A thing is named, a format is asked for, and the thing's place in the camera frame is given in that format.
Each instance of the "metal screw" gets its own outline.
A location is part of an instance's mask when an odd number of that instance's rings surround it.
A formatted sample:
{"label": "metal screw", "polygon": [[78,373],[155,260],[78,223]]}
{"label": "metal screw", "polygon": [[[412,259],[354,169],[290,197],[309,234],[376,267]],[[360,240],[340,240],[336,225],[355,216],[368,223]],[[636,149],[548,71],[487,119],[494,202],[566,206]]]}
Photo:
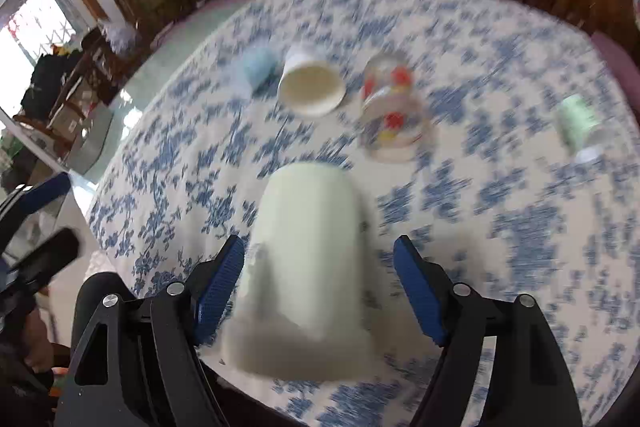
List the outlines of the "metal screw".
{"label": "metal screw", "polygon": [[102,305],[105,308],[111,308],[116,302],[118,302],[118,296],[115,293],[110,293],[102,299]]}
{"label": "metal screw", "polygon": [[459,282],[455,286],[453,286],[453,293],[456,295],[460,295],[461,297],[468,297],[471,295],[471,288],[462,282]]}
{"label": "metal screw", "polygon": [[520,296],[520,304],[522,304],[525,308],[533,308],[533,305],[536,303],[536,300],[531,295],[521,295]]}
{"label": "metal screw", "polygon": [[180,295],[184,292],[184,284],[181,282],[172,282],[169,286],[166,287],[166,292],[169,295]]}

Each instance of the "plastic bag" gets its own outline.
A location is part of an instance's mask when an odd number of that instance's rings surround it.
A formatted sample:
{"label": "plastic bag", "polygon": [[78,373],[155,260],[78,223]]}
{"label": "plastic bag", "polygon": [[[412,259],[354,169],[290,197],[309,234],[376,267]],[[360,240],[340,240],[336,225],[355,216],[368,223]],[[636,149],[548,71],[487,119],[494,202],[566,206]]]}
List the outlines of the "plastic bag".
{"label": "plastic bag", "polygon": [[118,57],[130,55],[136,47],[140,36],[129,23],[98,20],[100,32]]}

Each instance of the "white cup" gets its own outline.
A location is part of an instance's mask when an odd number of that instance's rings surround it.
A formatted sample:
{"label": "white cup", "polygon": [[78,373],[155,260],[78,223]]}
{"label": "white cup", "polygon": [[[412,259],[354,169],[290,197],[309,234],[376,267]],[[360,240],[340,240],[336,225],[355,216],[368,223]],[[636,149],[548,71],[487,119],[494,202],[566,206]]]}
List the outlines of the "white cup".
{"label": "white cup", "polygon": [[300,116],[317,118],[334,110],[346,87],[340,74],[309,46],[293,45],[284,62],[278,99]]}

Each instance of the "floor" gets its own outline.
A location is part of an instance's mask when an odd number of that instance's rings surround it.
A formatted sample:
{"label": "floor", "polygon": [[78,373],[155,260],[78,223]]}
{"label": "floor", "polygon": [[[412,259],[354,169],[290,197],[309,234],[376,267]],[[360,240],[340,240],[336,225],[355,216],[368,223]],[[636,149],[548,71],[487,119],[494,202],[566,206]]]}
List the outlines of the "floor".
{"label": "floor", "polygon": [[99,248],[84,216],[89,210],[100,179],[151,99],[207,36],[239,7],[240,4],[235,4],[223,8],[201,9],[177,24],[111,103],[113,120],[102,152],[85,174],[72,176],[74,193],[66,197],[56,221],[57,229],[71,227],[82,239],[78,259],[62,270],[50,284],[49,306],[56,318],[59,343],[67,346],[70,343],[76,296],[90,267],[92,253]]}

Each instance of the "tablecloth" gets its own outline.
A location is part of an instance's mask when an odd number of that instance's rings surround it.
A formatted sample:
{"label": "tablecloth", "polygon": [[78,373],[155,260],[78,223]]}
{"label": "tablecloth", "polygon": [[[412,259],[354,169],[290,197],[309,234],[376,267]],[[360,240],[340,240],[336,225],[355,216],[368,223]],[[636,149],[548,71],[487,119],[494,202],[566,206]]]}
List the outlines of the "tablecloth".
{"label": "tablecloth", "polygon": [[[252,100],[235,95],[226,66],[265,41],[279,53],[315,46],[345,79],[342,105],[301,120],[277,102],[277,79]],[[435,149],[406,164],[372,162],[358,147],[362,71],[380,50],[407,54],[436,127]],[[609,133],[591,164],[574,163],[555,128],[559,102],[576,92]],[[639,145],[586,35],[542,12],[508,0],[252,0],[150,104],[100,184],[90,226],[127,285],[152,295],[230,234],[248,240],[279,167],[330,163],[366,204],[376,376],[257,378],[226,365],[216,344],[204,360],[309,425],[408,425],[439,350],[420,334],[392,267],[393,241],[406,233],[485,296],[536,297],[592,425],[640,358]],[[487,341],[464,425],[479,418],[493,354]]]}

